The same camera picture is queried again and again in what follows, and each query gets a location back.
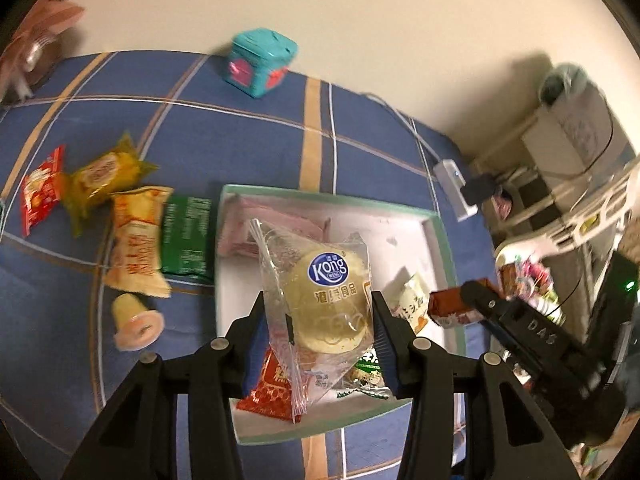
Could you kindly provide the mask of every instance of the white tray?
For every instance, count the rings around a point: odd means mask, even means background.
[[[218,209],[218,232],[226,214],[226,202],[242,195],[278,211],[303,214],[323,222],[331,219],[328,240],[338,242],[359,232],[367,243],[372,290],[388,298],[415,273],[420,272],[429,290],[456,285],[456,277],[442,220],[432,211],[374,200],[307,193],[257,186],[225,186]],[[218,334],[227,332],[238,317],[247,316],[262,280],[258,261],[244,256],[216,256],[216,321]],[[447,351],[465,354],[462,329],[443,330],[434,322],[420,332]],[[256,413],[236,410],[232,416],[241,444],[270,444],[343,428],[389,412],[409,402],[393,397],[373,399],[353,393],[337,399],[328,392],[293,424]]]

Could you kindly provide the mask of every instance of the teal box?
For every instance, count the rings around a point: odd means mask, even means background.
[[[226,80],[251,97],[276,88],[296,56],[295,41],[268,28],[238,34],[228,57]]]

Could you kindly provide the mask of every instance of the box lid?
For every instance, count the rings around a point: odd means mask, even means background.
[[[255,28],[238,34],[234,46],[244,48],[252,54],[271,60],[290,61],[298,52],[295,41],[275,30]]]

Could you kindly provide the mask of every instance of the power strip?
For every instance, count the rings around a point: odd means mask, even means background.
[[[466,181],[453,160],[450,158],[441,160],[433,167],[433,173],[446,193],[458,222],[462,222],[478,212],[478,206],[467,204],[460,192],[460,188],[466,184]]]

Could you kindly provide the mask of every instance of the snack packet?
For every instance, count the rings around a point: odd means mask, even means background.
[[[116,246],[105,285],[158,298],[171,296],[159,269],[162,206],[172,191],[145,186],[112,195]]]
[[[478,280],[484,286],[500,293],[488,278]],[[427,307],[429,317],[443,328],[454,328],[482,321],[484,316],[476,309],[467,306],[460,296],[460,287],[455,286],[444,290],[436,290],[429,295],[429,305]]]
[[[58,146],[36,170],[22,181],[22,232],[29,236],[31,228],[42,222],[60,202],[57,178],[62,171],[64,146]]]
[[[162,220],[162,272],[210,279],[207,234],[211,200],[171,195]]]
[[[385,386],[382,368],[378,362],[378,355],[373,346],[367,349],[360,359],[349,370],[339,383],[338,399],[353,392],[360,392],[376,399],[388,399],[391,393]]]
[[[157,168],[140,160],[130,135],[125,132],[112,150],[71,174],[61,173],[62,203],[71,216],[74,236],[82,232],[82,224],[92,208],[106,202],[111,193],[134,187]]]
[[[427,323],[427,305],[429,304],[429,292],[424,280],[419,273],[415,273],[408,282],[402,286],[398,299],[398,306],[392,312],[394,316],[401,317],[409,322],[414,333],[419,333]]]
[[[297,235],[324,241],[329,221],[321,224],[289,213],[276,211],[243,196],[230,199],[225,207],[225,220],[218,237],[218,254],[231,256],[242,254],[251,258],[258,257],[258,245],[249,232],[251,218],[268,222],[294,232]]]
[[[252,219],[271,348],[303,415],[373,343],[367,246],[323,244]]]
[[[291,385],[271,348],[267,349],[264,357],[258,385],[255,390],[251,390],[248,397],[238,401],[236,408],[282,420],[300,422],[300,415],[293,419]]]

